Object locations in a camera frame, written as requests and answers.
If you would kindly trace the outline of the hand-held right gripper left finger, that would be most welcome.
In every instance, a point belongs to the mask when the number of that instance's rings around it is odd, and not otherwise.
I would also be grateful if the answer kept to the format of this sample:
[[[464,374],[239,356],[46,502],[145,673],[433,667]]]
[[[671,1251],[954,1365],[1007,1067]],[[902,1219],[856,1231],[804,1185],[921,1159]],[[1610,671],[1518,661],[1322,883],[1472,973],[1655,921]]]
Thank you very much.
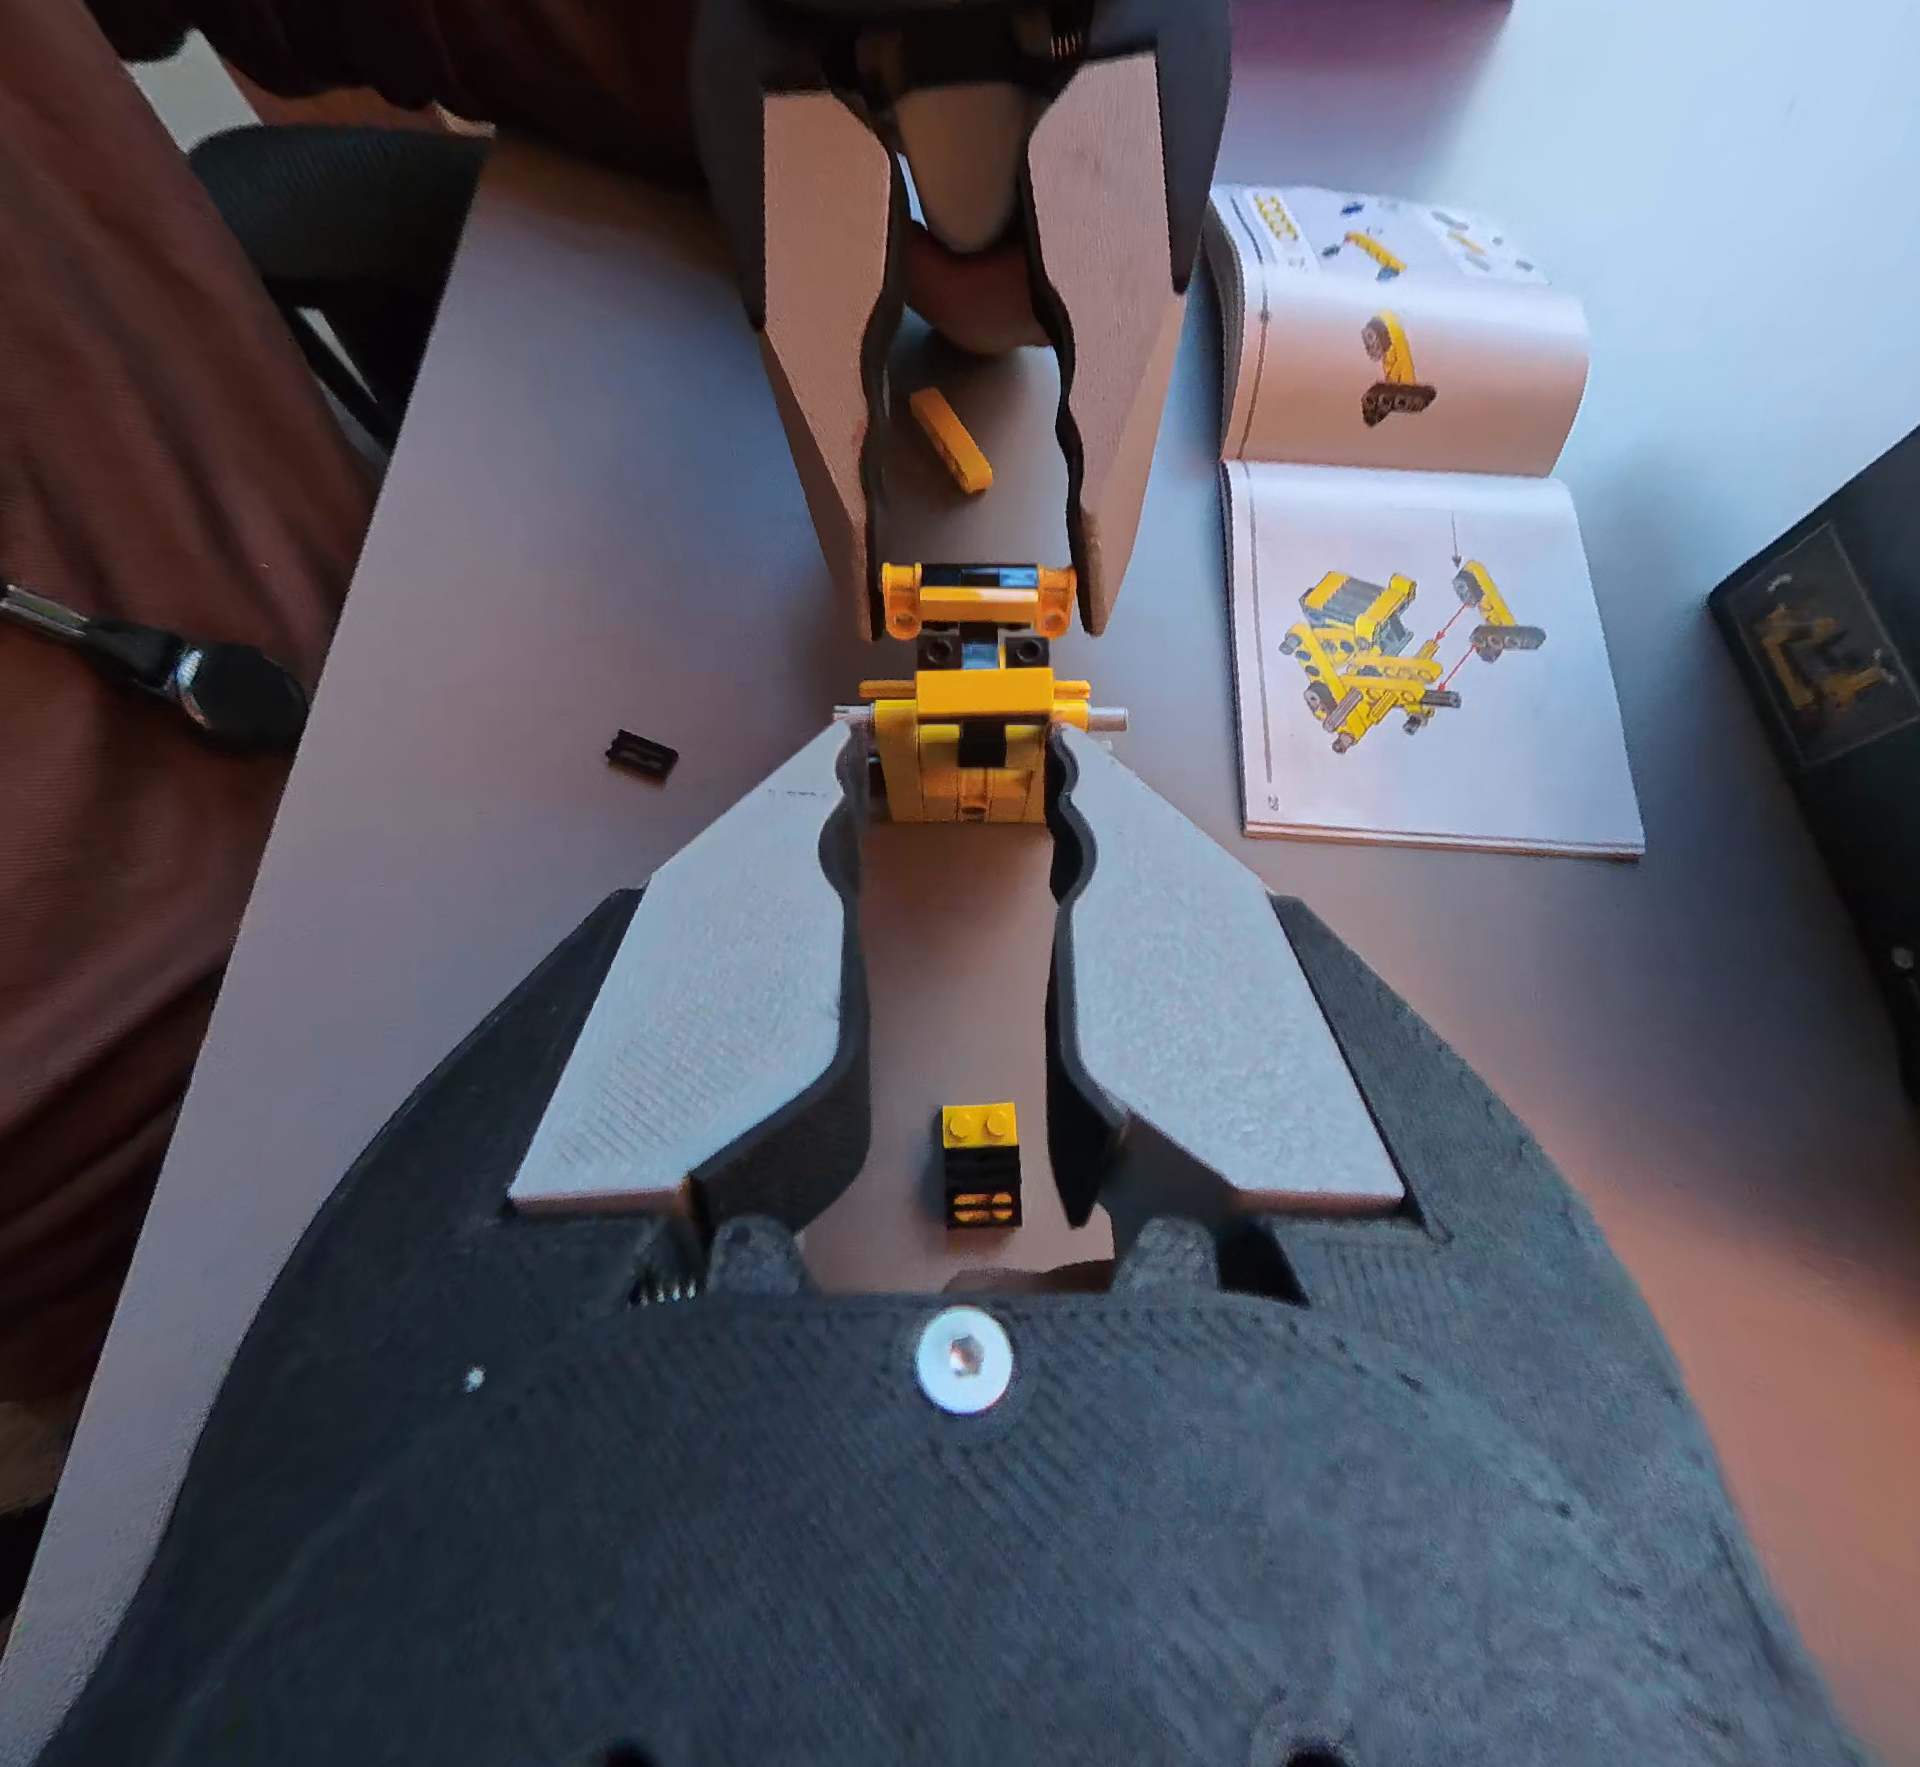
[[[813,1221],[870,1145],[857,947],[866,753],[832,723],[665,861],[507,1199]]]

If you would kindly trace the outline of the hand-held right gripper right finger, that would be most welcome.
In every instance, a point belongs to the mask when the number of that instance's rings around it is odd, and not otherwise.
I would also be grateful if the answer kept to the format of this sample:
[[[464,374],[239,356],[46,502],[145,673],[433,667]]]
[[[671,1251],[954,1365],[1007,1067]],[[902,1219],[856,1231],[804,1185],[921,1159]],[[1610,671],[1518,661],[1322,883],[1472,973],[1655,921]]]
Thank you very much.
[[[1051,737],[1046,819],[1068,1223],[1395,1209],[1402,1175],[1260,877],[1083,731]]]

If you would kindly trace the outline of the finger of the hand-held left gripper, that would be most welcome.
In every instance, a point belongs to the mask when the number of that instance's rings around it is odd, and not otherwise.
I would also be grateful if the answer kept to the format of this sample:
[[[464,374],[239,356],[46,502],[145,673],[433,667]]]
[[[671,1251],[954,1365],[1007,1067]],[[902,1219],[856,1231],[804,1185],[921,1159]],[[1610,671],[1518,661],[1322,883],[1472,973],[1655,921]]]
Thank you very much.
[[[808,514],[851,627],[881,633],[873,498],[885,358],[900,324],[898,174],[829,92],[762,102],[762,364]]]
[[[1082,625],[1102,633],[1133,556],[1185,322],[1171,282],[1158,60],[1092,60],[1026,142],[1038,302],[1060,364],[1058,440]]]

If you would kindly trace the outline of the yellow black lego brick assembly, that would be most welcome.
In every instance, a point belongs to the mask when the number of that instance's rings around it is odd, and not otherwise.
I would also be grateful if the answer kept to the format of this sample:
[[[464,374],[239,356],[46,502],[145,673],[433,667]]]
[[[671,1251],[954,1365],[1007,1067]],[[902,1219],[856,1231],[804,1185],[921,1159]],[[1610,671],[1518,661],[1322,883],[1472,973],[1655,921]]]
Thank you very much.
[[[946,1105],[940,1119],[943,1225],[959,1231],[1020,1227],[1022,1149],[1015,1107]]]

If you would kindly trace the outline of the yellow lego vehicle model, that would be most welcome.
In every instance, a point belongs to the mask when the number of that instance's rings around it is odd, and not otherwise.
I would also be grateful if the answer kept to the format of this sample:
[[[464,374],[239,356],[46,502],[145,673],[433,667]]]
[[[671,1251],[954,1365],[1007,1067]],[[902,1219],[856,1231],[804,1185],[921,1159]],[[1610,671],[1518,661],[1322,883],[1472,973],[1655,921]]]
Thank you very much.
[[[876,677],[839,707],[868,749],[873,801],[894,823],[1043,821],[1046,747],[1061,725],[1115,733],[1121,707],[1051,669],[1075,610],[1069,568],[883,564],[883,631],[910,643],[907,677]]]

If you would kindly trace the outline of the yellow lego beam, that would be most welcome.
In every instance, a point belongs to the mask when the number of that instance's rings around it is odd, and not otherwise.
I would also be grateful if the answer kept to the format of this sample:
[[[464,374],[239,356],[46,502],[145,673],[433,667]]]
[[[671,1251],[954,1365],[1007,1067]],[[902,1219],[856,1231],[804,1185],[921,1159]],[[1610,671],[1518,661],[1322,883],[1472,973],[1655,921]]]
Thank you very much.
[[[937,388],[918,388],[907,398],[910,416],[951,484],[977,496],[993,486],[993,466]]]

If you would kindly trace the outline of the lego instruction booklet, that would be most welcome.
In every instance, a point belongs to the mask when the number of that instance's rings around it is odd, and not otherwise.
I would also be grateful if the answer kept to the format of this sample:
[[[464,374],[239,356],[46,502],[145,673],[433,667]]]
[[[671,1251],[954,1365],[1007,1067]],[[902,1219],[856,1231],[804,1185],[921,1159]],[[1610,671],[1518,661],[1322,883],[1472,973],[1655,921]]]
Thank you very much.
[[[1633,859],[1586,550],[1554,478],[1578,300],[1495,222],[1216,186],[1242,827]]]

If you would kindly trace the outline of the dark lego set box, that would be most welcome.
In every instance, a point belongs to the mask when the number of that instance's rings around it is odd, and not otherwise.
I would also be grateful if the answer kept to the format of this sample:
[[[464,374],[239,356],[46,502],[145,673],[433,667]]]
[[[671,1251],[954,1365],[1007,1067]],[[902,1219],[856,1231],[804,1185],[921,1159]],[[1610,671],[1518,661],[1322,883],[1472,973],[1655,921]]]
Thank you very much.
[[[1722,580],[1761,717],[1917,1095],[1917,434]]]

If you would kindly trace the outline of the person's left hand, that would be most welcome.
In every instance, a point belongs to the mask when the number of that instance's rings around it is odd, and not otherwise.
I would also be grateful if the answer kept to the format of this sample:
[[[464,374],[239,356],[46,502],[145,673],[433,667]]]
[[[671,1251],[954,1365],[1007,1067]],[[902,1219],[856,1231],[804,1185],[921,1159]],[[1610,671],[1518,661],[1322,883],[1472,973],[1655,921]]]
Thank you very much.
[[[950,344],[997,358],[1022,346],[1049,346],[1031,304],[1026,250],[1017,242],[959,254],[921,222],[902,244],[904,302]]]

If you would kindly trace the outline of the black office chair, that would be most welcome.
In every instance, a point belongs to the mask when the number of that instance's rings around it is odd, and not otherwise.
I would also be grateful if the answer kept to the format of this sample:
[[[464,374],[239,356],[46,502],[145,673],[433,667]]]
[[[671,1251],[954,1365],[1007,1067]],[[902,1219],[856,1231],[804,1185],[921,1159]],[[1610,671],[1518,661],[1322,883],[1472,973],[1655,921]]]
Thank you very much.
[[[488,152],[419,130],[254,124],[185,154],[304,362],[384,454]]]

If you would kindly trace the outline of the black badge reel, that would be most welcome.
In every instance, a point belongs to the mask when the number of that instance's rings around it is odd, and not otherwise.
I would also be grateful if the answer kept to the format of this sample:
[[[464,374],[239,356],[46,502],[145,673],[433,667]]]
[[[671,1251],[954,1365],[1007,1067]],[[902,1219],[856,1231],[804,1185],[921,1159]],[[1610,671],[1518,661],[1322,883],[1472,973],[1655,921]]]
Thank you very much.
[[[306,689],[261,649],[120,619],[83,621],[78,641],[95,665],[174,707],[216,745],[291,751],[304,735]]]

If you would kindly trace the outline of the person's brown shirt torso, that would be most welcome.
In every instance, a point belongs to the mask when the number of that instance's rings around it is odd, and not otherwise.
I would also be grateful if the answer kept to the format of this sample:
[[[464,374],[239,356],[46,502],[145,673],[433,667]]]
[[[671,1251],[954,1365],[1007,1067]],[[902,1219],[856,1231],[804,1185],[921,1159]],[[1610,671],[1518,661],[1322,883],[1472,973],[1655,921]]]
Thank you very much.
[[[314,679],[371,478],[83,0],[4,0],[2,558]],[[4,625],[4,1513],[46,1497],[273,823],[227,757]]]

